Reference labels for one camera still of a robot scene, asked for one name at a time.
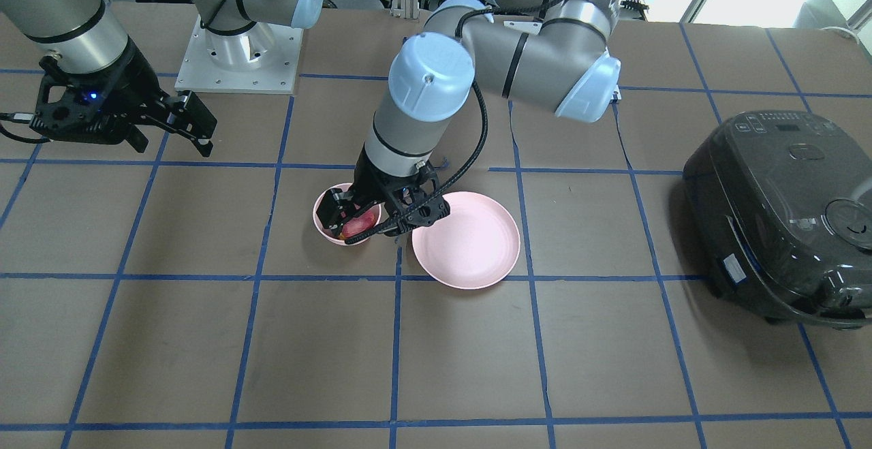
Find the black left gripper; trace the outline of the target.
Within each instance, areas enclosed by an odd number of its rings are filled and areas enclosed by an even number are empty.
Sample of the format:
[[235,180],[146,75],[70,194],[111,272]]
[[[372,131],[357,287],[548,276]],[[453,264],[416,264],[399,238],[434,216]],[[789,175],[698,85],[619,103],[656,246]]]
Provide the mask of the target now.
[[[416,170],[414,175],[399,178],[377,169],[367,152],[361,150],[351,191],[328,189],[328,194],[318,206],[318,218],[332,235],[339,235],[347,222],[357,218],[358,207],[368,209],[383,204],[389,218],[392,218],[429,198],[437,187],[439,179],[430,162]],[[439,196],[411,216],[400,219],[395,228],[386,231],[386,235],[398,236],[416,228],[429,228],[437,220],[449,215],[450,204]]]

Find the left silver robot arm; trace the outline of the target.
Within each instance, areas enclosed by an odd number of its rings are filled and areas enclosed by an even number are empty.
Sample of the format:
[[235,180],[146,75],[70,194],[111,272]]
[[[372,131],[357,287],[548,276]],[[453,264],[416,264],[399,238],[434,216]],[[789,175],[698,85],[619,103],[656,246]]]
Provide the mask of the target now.
[[[405,40],[373,116],[353,182],[328,190],[315,216],[337,240],[427,228],[450,213],[443,195],[466,173],[488,136],[483,92],[592,123],[619,85],[608,52],[621,0],[445,0]],[[474,94],[482,132],[467,161],[439,181],[431,164],[452,117]]]

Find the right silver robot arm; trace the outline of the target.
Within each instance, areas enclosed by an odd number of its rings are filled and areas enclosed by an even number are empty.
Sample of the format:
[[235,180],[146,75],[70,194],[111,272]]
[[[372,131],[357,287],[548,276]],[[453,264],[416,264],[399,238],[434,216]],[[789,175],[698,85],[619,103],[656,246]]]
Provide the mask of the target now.
[[[225,71],[256,70],[275,55],[271,25],[311,28],[324,0],[135,0],[193,4],[208,53]],[[43,76],[32,112],[4,112],[3,123],[25,124],[22,144],[73,142],[118,145],[144,152],[141,126],[190,141],[203,157],[214,145],[215,116],[191,90],[168,94],[155,70],[111,12],[107,0],[1,0],[2,12],[41,51]]]

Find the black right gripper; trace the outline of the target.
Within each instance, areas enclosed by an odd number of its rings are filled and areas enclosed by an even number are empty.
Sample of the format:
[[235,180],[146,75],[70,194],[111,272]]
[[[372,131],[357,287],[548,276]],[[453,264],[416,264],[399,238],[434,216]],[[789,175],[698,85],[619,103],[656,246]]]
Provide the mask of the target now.
[[44,75],[31,129],[53,141],[121,144],[144,153],[149,139],[139,125],[150,125],[190,141],[210,157],[216,118],[191,90],[166,94],[155,70],[133,40],[118,60],[90,74],[67,73],[59,55],[40,60]]

